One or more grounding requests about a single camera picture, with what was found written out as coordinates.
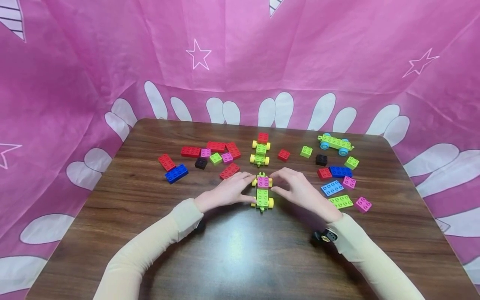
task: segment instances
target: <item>hand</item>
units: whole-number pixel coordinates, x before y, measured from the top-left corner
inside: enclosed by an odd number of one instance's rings
[[[286,183],[289,186],[288,191],[278,186],[273,187],[272,191],[288,201],[316,213],[326,223],[333,223],[343,217],[335,205],[323,197],[302,173],[283,168],[273,172],[270,178],[273,179],[274,184]]]
[[[239,172],[223,180],[216,188],[204,192],[194,199],[194,203],[201,213],[219,206],[230,205],[238,202],[256,203],[255,198],[242,195],[241,191],[252,183],[255,175],[248,172]]]

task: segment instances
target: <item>pink brick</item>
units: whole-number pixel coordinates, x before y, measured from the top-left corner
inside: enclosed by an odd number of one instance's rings
[[[267,190],[268,189],[268,177],[267,176],[259,176],[257,178],[257,188]]]
[[[348,176],[345,176],[343,178],[343,185],[345,186],[345,188],[347,190],[353,190],[355,188],[355,184],[357,183],[357,181],[351,177],[348,177]]]
[[[232,154],[230,154],[230,152],[222,154],[222,159],[224,164],[229,164],[233,161],[233,157],[232,157]]]
[[[200,157],[205,157],[205,158],[209,158],[210,156],[212,155],[212,152],[210,151],[210,149],[202,149],[202,154],[200,155]]]
[[[360,210],[362,214],[365,214],[372,204],[367,199],[360,197],[353,206]]]

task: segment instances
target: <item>red 2x4 brick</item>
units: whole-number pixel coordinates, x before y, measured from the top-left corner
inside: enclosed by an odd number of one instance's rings
[[[163,168],[165,171],[170,171],[173,168],[175,168],[175,164],[173,163],[173,160],[168,156],[168,154],[163,154],[158,158],[158,161],[160,164],[162,164]]]
[[[198,148],[198,147],[182,147],[181,151],[180,151],[180,154],[182,156],[186,156],[186,157],[199,157],[200,156],[200,152],[201,152],[201,148]]]
[[[223,153],[225,151],[225,143],[208,142],[207,148],[209,148],[212,152]]]
[[[240,158],[241,153],[234,142],[227,143],[225,144],[225,146],[227,147],[227,150],[230,152],[230,154],[232,154],[233,159]]]
[[[220,179],[227,179],[229,177],[232,177],[233,174],[237,173],[238,171],[240,171],[240,167],[237,166],[237,164],[235,163],[231,163],[225,170],[223,170],[222,173],[220,173]]]

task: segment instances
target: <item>red 2x2 brick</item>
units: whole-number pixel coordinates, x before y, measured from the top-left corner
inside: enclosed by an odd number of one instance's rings
[[[290,152],[287,150],[280,150],[280,153],[278,153],[278,159],[287,162],[288,157],[290,156]]]
[[[268,142],[268,133],[259,132],[259,133],[258,133],[257,143],[259,143],[259,144],[266,144],[267,142]]]
[[[330,170],[328,168],[320,168],[317,171],[318,177],[320,177],[321,180],[329,179],[332,177],[332,173],[330,173]]]

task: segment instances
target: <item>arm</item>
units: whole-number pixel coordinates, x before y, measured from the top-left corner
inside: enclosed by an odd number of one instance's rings
[[[351,262],[365,277],[382,300],[424,300],[418,289],[400,268],[368,237],[347,214],[342,214],[325,199],[302,173],[283,168],[270,175],[274,182],[288,184],[289,190],[272,190],[287,200],[306,208],[328,225],[338,238],[334,244],[338,253]]]
[[[206,211],[237,202],[255,203],[253,197],[240,194],[254,178],[247,172],[236,173],[213,190],[180,202],[171,213],[142,231],[113,256],[94,300],[137,300],[147,269],[169,245],[192,232]]]
[[[382,300],[425,300],[405,273],[382,251],[349,215],[328,224],[338,235],[338,253],[351,262]]]
[[[142,277],[173,243],[194,230],[204,215],[193,199],[180,202],[171,213],[137,235],[113,256],[94,300],[136,300]]]

